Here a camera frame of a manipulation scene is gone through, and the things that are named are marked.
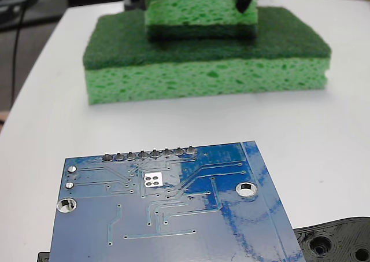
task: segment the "black cable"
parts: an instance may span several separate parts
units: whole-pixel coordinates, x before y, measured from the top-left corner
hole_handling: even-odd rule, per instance
[[[14,41],[14,48],[13,48],[13,68],[12,68],[12,92],[10,95],[10,108],[12,108],[14,101],[16,100],[16,65],[17,65],[17,50],[18,50],[18,41],[19,41],[19,34],[22,28],[23,19],[25,15],[25,11],[29,5],[30,0],[26,0],[24,5],[21,7],[21,16],[18,22],[18,27],[16,31],[16,40]]]

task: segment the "table surface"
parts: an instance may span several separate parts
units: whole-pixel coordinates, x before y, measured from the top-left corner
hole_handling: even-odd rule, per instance
[[[325,90],[89,106],[84,49],[122,3],[66,12],[0,135],[2,261],[49,251],[64,159],[105,152],[256,140],[293,228],[370,216],[370,2],[260,2],[290,9],[331,46]]]

